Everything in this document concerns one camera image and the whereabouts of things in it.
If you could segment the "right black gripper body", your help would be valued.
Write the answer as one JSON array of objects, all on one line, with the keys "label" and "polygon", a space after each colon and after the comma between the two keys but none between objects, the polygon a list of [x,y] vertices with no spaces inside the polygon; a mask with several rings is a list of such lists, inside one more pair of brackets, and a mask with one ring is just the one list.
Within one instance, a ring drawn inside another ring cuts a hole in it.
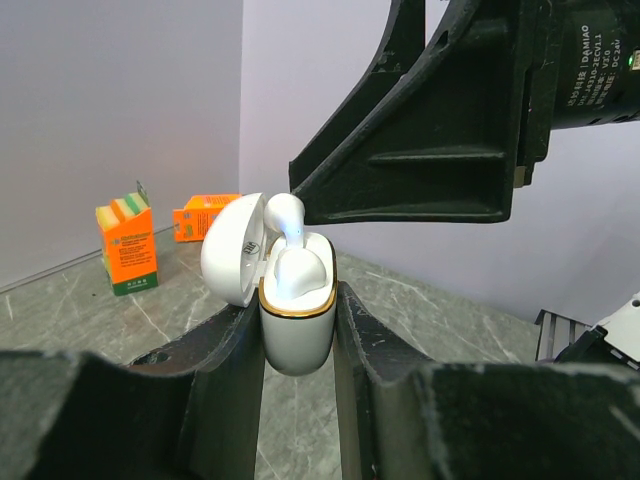
[{"label": "right black gripper body", "polygon": [[564,1],[526,1],[535,6],[531,59],[525,76],[514,187],[530,185],[534,167],[548,153],[558,89]]}]

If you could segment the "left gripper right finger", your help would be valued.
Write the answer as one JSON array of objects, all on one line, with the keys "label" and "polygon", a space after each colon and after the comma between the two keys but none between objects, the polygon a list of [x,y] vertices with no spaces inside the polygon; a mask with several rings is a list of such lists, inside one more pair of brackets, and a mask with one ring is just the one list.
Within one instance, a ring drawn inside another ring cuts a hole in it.
[{"label": "left gripper right finger", "polygon": [[602,327],[551,362],[438,363],[338,288],[346,479],[635,479],[639,363]]}]

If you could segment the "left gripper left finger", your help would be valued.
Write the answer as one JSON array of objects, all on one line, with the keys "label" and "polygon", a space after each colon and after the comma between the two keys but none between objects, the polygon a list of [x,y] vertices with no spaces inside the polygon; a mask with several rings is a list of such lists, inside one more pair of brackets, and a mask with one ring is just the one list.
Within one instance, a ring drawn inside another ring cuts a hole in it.
[{"label": "left gripper left finger", "polygon": [[5,479],[250,479],[265,355],[256,302],[127,365],[1,354]]}]

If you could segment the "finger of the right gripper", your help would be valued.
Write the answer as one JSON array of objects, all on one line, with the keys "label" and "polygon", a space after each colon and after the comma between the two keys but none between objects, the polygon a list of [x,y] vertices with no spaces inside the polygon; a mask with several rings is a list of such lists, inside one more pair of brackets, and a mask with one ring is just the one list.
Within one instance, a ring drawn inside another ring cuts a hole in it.
[{"label": "finger of the right gripper", "polygon": [[452,1],[410,70],[296,188],[309,224],[511,213],[530,10]]},{"label": "finger of the right gripper", "polygon": [[289,163],[289,186],[296,188],[365,119],[425,48],[426,3],[393,0],[376,53],[364,75],[310,140]]}]

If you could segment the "white earbud charging case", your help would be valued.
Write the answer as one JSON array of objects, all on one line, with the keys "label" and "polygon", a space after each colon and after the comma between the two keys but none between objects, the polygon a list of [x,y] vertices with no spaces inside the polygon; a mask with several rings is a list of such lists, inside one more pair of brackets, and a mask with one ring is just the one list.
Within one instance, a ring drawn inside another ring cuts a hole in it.
[{"label": "white earbud charging case", "polygon": [[254,193],[228,204],[204,238],[200,267],[207,287],[228,304],[258,301],[268,362],[283,375],[304,376],[325,363],[331,348],[336,252],[305,226],[304,247],[288,248],[264,222],[270,198]]}]

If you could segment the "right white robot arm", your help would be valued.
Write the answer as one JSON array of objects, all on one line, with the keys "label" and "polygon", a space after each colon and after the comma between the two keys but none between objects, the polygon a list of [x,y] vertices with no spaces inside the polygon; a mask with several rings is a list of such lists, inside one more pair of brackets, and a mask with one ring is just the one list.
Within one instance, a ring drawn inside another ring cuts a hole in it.
[{"label": "right white robot arm", "polygon": [[553,130],[639,117],[635,1],[395,1],[363,77],[289,165],[311,225],[492,224]]}]

